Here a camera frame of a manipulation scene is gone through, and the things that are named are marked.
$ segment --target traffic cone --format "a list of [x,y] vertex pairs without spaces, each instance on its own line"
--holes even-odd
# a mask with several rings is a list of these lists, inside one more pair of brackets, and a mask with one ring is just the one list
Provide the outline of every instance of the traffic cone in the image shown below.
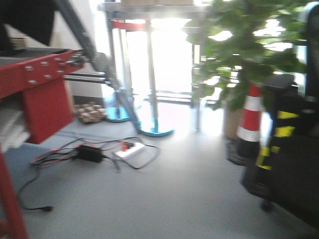
[[246,96],[243,118],[237,129],[237,154],[247,159],[256,158],[260,149],[261,90],[250,85]]

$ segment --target gray floor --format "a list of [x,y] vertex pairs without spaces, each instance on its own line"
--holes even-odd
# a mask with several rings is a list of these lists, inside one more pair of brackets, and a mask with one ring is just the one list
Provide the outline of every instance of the gray floor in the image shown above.
[[[161,149],[157,160],[140,171],[121,164],[117,173],[109,161],[82,160],[42,170],[23,199],[30,207],[55,209],[23,211],[31,239],[317,238],[315,230],[280,207],[270,214],[261,211],[261,200],[241,186],[244,167],[225,157],[222,110],[205,109],[201,131],[194,128],[188,106],[165,105],[161,116],[169,116],[166,123],[175,131],[159,138],[140,135]],[[41,145],[7,152],[15,187],[33,176],[32,157],[77,135],[95,141],[137,136],[130,122],[75,122]],[[152,154],[143,153],[141,160]]]

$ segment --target black power adapter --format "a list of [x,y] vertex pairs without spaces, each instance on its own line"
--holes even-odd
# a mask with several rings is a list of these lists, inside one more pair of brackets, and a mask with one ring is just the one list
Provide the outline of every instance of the black power adapter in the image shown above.
[[100,163],[104,158],[100,148],[95,148],[88,145],[80,145],[77,150],[77,157],[79,159]]

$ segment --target white power strip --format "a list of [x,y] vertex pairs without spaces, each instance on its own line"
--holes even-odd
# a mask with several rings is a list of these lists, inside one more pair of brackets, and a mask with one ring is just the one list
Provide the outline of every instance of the white power strip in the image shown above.
[[144,144],[142,143],[134,143],[134,146],[129,148],[126,151],[117,151],[114,153],[116,156],[122,158],[122,159],[127,159],[131,157],[133,154],[136,154],[137,152],[141,151],[145,147]]

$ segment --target blue round base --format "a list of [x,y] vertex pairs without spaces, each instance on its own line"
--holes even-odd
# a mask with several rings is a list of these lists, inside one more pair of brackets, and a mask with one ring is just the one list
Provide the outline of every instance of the blue round base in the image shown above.
[[174,132],[174,129],[171,129],[165,124],[160,124],[157,120],[152,120],[152,123],[141,122],[141,134],[150,137],[163,137],[167,136]]
[[106,113],[106,121],[109,122],[126,122],[130,120],[130,117],[124,107],[107,108]]

